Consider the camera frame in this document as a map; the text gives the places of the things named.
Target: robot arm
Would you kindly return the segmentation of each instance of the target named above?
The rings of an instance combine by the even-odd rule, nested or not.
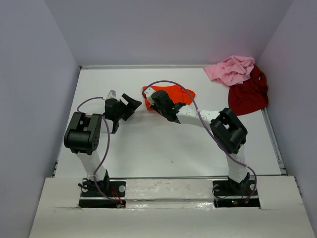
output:
[[[184,103],[173,103],[165,91],[155,91],[149,87],[144,91],[144,94],[151,103],[150,108],[168,121],[203,127],[195,108]],[[204,123],[209,125],[214,137],[225,148],[226,152],[244,164],[244,144],[248,132],[234,112],[225,108],[221,112],[202,110],[200,114]],[[244,190],[250,177],[247,168],[232,161],[228,156],[227,162],[229,186],[235,191]]]
[[[128,104],[125,104],[115,96],[115,91],[111,90],[105,100],[105,113],[86,115],[85,113],[75,112],[70,120],[64,136],[64,145],[81,161],[86,173],[87,181],[84,187],[94,190],[95,181],[103,192],[109,189],[109,175],[107,170],[100,165],[101,161],[96,151],[99,144],[102,116],[112,121],[111,133],[116,133],[119,127],[119,120],[128,120],[134,111],[142,104],[127,96],[122,95]]]

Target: pink cloth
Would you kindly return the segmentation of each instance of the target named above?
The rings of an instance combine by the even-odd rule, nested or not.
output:
[[[243,84],[250,78],[255,59],[252,57],[230,56],[223,62],[204,68],[211,81],[232,86]]]

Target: white table surface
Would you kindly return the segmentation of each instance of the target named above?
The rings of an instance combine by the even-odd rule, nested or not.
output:
[[[104,166],[111,178],[228,175],[225,154],[203,128],[168,122],[156,112],[146,110],[142,86],[157,80],[172,80],[193,90],[200,109],[221,111],[228,107],[229,88],[210,82],[202,68],[87,69],[80,72],[69,120],[77,106],[88,98],[106,96],[111,89],[116,91],[117,97],[126,93],[143,104],[128,121],[121,120],[117,133],[110,135],[110,150]],[[90,101],[81,110],[102,114],[104,101]],[[239,119],[248,130],[246,163],[258,175],[280,175],[262,112],[240,116]],[[101,133],[100,157],[105,149],[106,134]],[[64,145],[55,176],[86,176],[79,159]]]

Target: red wire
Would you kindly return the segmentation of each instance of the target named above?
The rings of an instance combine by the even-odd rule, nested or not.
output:
[[[242,193],[242,197],[239,199],[238,202],[240,202],[242,200],[243,196],[244,196],[244,192]]]
[[[249,195],[249,200],[248,200],[248,202],[249,202],[249,201],[250,201],[250,198],[251,198],[249,190],[247,190],[247,193],[248,193],[248,195]]]
[[[111,191],[111,193],[112,193],[112,195],[114,197],[115,204],[117,205],[117,199],[115,199],[115,195],[114,195],[113,191]]]
[[[117,195],[117,197],[119,198],[120,203],[123,204],[123,203],[122,203],[122,200],[120,199],[120,197],[119,197],[119,195],[118,195],[118,193],[117,193],[117,191],[114,189],[114,187],[113,187],[112,189],[113,189],[113,191],[115,192],[115,194]]]

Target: orange cloth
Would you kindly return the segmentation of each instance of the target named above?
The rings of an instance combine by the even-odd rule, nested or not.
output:
[[[193,101],[192,99],[189,97],[189,95],[185,92],[184,89],[182,89],[181,87],[179,87],[178,85],[172,85],[172,86],[165,86],[165,87],[159,87],[159,86],[151,86],[151,88],[153,88],[155,91],[158,90],[163,90],[165,91],[170,99],[173,101],[173,103],[186,103],[187,105],[191,104]],[[196,94],[187,89],[189,91],[189,93],[193,96],[193,98],[196,96]],[[150,108],[150,102],[145,99],[145,106],[147,107],[148,110],[153,110]]]

